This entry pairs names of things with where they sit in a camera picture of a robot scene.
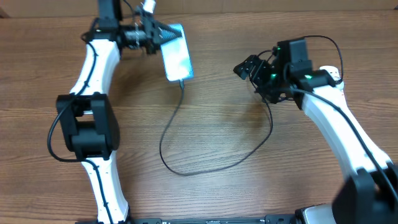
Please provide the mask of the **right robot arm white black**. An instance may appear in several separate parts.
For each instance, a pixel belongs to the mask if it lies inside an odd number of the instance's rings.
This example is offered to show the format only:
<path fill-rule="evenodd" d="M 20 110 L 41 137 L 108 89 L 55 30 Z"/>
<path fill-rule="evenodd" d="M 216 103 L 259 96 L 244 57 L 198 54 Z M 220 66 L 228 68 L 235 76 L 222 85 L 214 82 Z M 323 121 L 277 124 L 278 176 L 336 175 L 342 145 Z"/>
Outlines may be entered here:
<path fill-rule="evenodd" d="M 306 37 L 283 40 L 263 60 L 250 55 L 234 73 L 265 102 L 292 100 L 318 127 L 338 160 L 344 183 L 331 203 L 270 215 L 266 223 L 396 223 L 397 166 L 366 134 L 348 107 L 343 69 L 314 69 Z"/>

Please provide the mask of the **white power extension strip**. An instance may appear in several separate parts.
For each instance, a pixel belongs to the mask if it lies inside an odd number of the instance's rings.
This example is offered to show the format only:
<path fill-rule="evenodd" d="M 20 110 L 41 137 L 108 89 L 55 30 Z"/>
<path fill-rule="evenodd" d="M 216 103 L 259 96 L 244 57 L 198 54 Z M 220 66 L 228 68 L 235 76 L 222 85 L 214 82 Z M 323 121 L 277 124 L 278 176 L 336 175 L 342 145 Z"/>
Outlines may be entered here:
<path fill-rule="evenodd" d="M 339 70 L 336 67 L 330 65 L 321 66 L 320 70 L 326 70 L 329 73 L 329 75 L 334 79 L 337 89 L 339 89 L 341 94 L 344 95 L 345 83 L 339 73 Z"/>

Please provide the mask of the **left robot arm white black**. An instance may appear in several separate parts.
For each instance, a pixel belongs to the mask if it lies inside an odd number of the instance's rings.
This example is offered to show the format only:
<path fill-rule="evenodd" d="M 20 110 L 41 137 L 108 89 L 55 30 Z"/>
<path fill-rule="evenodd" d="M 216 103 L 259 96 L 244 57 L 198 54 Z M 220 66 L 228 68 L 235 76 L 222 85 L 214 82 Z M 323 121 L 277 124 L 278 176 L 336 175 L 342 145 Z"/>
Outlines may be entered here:
<path fill-rule="evenodd" d="M 119 1 L 100 1 L 99 15 L 81 39 L 86 57 L 80 76 L 66 95 L 56 100 L 57 116 L 67 149 L 90 178 L 98 208 L 97 223 L 132 223 L 130 206 L 119 180 L 116 153 L 120 130 L 108 94 L 125 48 L 161 52 L 170 82 L 193 75 L 185 34 L 179 24 L 154 18 L 155 1 L 132 9 L 133 24 L 124 25 Z"/>

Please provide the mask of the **blue Samsung Galaxy smartphone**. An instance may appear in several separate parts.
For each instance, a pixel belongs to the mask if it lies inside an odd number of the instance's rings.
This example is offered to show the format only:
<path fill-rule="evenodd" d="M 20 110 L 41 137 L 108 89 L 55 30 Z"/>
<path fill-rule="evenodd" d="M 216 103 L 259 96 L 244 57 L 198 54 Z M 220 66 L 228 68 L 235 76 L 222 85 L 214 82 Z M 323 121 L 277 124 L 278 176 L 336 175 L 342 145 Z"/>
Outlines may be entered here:
<path fill-rule="evenodd" d="M 169 82 L 193 78 L 193 66 L 183 26 L 181 24 L 169 24 L 169 26 L 180 31 L 182 36 L 160 46 L 165 76 Z"/>

